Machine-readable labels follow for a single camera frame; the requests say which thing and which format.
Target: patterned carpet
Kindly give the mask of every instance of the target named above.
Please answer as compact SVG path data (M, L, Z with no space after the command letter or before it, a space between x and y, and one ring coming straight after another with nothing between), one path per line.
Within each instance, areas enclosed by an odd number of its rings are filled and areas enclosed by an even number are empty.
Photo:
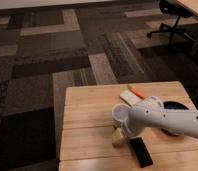
M158 0L0 14L0 170L57 170L68 86L179 80L198 107L198 53L146 37L174 21ZM198 36L194 18L180 26Z

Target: black remote control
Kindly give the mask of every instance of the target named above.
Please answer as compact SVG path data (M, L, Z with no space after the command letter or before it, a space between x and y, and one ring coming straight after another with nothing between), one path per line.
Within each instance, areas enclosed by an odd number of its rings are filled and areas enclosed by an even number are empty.
M150 157L142 138L134 138L130 140L130 145L132 148L131 151L135 152L141 168L153 164L152 158Z

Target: office chair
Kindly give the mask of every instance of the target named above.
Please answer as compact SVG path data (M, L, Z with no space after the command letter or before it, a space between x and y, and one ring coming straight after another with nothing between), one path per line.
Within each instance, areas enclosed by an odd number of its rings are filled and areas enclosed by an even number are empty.
M178 22L181 17L188 18L192 16L192 13L187 11L185 8L179 6L173 0L160 0L159 7L162 13L171 14L171 15L177 15L177 20L173 26L169 26L167 24L161 23L159 30L149 32L147 34L148 38L152 37L153 33L170 33L169 37L169 46L172 44L172 40L174 37L174 34L178 34L182 36L183 38L193 42L194 40L186 33L185 28L178 28Z

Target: wooden tabletop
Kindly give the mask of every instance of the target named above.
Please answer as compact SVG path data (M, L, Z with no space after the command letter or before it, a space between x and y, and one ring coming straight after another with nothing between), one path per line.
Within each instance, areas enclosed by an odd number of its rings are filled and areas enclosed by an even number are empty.
M198 16L198 0L176 0L181 6Z
M146 96L156 95L163 101L178 101L195 109L179 82L133 84ZM119 94L127 85L68 88L66 93L60 171L198 171L198 140L172 137L159 129L146 128L143 138L154 164L141 169L128 145L112 146L114 131L111 109L123 103Z

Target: orange object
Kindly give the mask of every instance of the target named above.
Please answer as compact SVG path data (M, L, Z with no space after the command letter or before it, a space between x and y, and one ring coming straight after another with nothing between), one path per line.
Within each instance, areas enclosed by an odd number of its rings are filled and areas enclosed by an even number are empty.
M136 96L140 97L141 99L145 99L146 96L138 91L135 87L132 87L131 85L128 85L129 90L134 93Z

